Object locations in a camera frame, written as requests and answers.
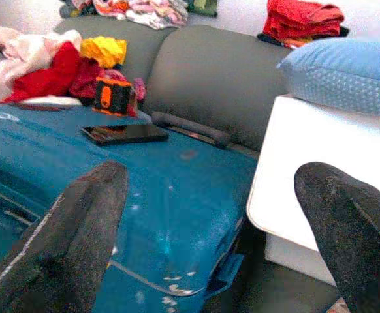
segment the dark red fabric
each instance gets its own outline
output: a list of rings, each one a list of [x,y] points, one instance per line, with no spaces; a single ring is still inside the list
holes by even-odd
[[[335,5],[298,0],[268,0],[264,34],[279,41],[317,35],[338,36],[344,20]]]
[[[12,94],[3,102],[19,102],[48,95],[65,96],[76,77],[80,56],[71,42],[56,53],[50,68],[38,70],[14,81]]]
[[[104,70],[94,59],[82,57],[78,65],[78,71],[69,93],[77,98],[94,98],[97,88],[97,76],[104,74]]]

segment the blue pillow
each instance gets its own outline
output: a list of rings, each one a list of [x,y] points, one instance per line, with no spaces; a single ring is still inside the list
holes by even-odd
[[[277,67],[295,97],[380,115],[380,42],[317,40],[291,52]]]

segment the gray sofa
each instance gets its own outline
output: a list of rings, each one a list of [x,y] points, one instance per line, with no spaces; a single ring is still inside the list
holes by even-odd
[[[154,31],[129,21],[86,16],[62,21],[62,33],[78,30],[126,39],[122,72],[148,86],[142,107],[172,113],[232,136],[232,141],[258,153],[273,100],[286,93],[277,63],[289,50],[255,37],[196,25]],[[241,246],[248,255],[234,287],[213,298],[206,312],[324,312],[338,293],[308,276],[268,263],[264,236],[247,225]]]

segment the white table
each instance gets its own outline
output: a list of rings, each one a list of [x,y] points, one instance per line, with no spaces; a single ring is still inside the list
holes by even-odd
[[[247,214],[268,233],[266,257],[335,284],[294,193],[294,174],[325,162],[380,190],[380,117],[277,97],[261,149]]]

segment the white wall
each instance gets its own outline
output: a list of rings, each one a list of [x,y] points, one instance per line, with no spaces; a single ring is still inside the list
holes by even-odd
[[[380,0],[318,0],[333,3],[345,14],[352,37],[380,38]],[[239,33],[262,31],[267,0],[218,0],[218,17],[192,15],[189,24],[206,24]],[[45,33],[60,21],[59,0],[0,0],[0,24],[27,33]]]

